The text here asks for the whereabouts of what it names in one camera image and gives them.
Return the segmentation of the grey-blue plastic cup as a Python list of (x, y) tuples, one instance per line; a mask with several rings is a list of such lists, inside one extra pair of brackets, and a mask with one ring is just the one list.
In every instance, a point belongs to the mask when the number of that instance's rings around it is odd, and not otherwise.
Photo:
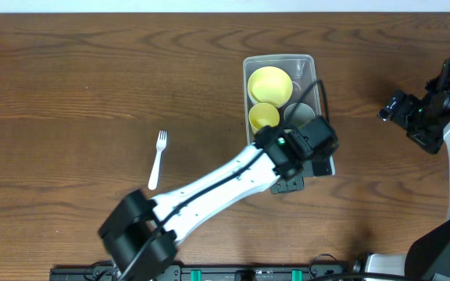
[(292, 112), (295, 113), (289, 122), (289, 126), (295, 126), (298, 129), (301, 129), (316, 117), (316, 113), (309, 105), (305, 103), (300, 103), (299, 105), (291, 104), (284, 110), (284, 124), (287, 123), (288, 117)]

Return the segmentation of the yellow plastic cup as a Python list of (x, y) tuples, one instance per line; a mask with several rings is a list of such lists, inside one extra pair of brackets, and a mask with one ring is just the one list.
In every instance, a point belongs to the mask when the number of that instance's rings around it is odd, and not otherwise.
[(275, 106), (258, 103), (249, 110), (248, 121), (252, 132), (257, 133), (265, 126), (277, 126), (280, 123), (280, 114)]

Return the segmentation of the yellow plastic bowl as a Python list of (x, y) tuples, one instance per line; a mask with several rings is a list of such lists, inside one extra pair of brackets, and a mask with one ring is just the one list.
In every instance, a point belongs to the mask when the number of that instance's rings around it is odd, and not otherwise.
[(274, 66), (257, 69), (247, 82), (248, 95), (254, 103), (268, 103), (277, 108), (290, 100), (293, 89), (290, 76)]

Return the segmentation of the white plastic fork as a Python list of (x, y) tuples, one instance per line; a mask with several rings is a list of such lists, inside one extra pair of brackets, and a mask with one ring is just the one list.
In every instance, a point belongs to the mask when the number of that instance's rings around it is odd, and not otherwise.
[(153, 163), (152, 171), (148, 181), (148, 189), (155, 190), (159, 182), (159, 172), (161, 165), (161, 157), (163, 151), (167, 146), (167, 132), (165, 130), (160, 130), (158, 134), (158, 139), (156, 141), (156, 154), (155, 161)]

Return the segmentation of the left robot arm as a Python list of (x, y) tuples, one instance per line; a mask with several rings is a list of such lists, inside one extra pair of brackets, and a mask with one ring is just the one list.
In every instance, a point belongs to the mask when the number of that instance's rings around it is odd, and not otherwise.
[(206, 220), (241, 199), (298, 175), (308, 161), (338, 148), (331, 127), (301, 133), (266, 126), (235, 158), (187, 186), (147, 199), (125, 196), (98, 230), (118, 280), (150, 280), (174, 261), (177, 247)]

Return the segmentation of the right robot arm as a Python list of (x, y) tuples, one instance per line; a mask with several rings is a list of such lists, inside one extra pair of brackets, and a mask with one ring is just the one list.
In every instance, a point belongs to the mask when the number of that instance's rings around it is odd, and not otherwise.
[(404, 254), (364, 255), (353, 269), (357, 280), (450, 280), (450, 58), (425, 91), (421, 98), (396, 91), (377, 115), (402, 128), (427, 153), (445, 152), (445, 218)]

